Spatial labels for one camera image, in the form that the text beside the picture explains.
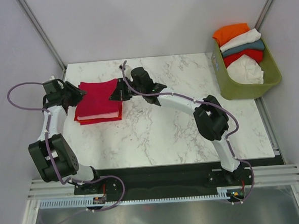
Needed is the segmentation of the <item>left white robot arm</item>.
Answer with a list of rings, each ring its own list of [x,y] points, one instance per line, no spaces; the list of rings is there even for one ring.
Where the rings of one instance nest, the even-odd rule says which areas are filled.
[[[68,109],[77,106],[86,92],[60,79],[46,81],[43,87],[44,123],[37,141],[28,147],[36,169],[44,182],[85,183],[90,192],[100,192],[102,179],[94,175],[93,167],[78,162],[76,154],[63,137]]]

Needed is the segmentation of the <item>pink t shirt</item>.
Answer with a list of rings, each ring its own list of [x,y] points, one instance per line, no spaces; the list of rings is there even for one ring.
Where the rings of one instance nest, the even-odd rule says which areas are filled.
[[[117,118],[121,115],[122,112],[122,105],[118,108],[118,111],[114,111],[112,113],[105,113],[105,114],[99,114],[99,115],[91,115],[86,117],[75,117],[76,120],[95,120],[95,119],[109,119],[109,118]]]

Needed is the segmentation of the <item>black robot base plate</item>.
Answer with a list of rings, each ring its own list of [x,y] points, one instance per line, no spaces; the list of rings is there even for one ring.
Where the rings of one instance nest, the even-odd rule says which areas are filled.
[[[74,189],[75,195],[105,194],[113,201],[123,197],[181,197],[215,193],[217,188],[252,184],[252,173],[246,164],[238,173],[223,170],[219,162],[97,169],[102,181]]]

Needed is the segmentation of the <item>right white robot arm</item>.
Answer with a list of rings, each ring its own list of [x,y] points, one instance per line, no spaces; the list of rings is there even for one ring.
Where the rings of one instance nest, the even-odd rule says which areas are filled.
[[[128,101],[133,96],[142,96],[152,105],[169,107],[193,116],[202,137],[212,142],[219,156],[223,178],[229,185],[242,178],[242,160],[233,151],[229,137],[239,130],[236,118],[223,107],[217,98],[208,95],[201,100],[176,93],[164,84],[155,83],[143,67],[119,66],[122,77],[109,99]]]

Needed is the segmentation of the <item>crimson red t shirt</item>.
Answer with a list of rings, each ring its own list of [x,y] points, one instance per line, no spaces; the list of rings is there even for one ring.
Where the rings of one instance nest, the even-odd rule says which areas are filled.
[[[109,99],[117,87],[117,82],[117,79],[100,83],[80,82],[79,88],[86,91],[86,95],[76,107],[77,119],[87,120],[118,114],[122,103]]]

